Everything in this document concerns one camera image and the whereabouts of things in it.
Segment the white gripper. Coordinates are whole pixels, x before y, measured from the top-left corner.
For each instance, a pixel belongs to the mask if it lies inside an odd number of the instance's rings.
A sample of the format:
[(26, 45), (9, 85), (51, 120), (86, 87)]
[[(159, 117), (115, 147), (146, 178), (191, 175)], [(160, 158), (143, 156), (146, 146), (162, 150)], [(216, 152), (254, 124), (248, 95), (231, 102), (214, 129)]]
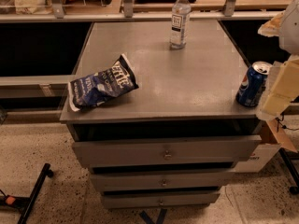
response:
[[(299, 54), (299, 0), (262, 24), (258, 34), (279, 36), (279, 46), (290, 54)], [(277, 118), (299, 96), (299, 56), (292, 55), (284, 63), (274, 62), (270, 68), (256, 115), (261, 120)]]

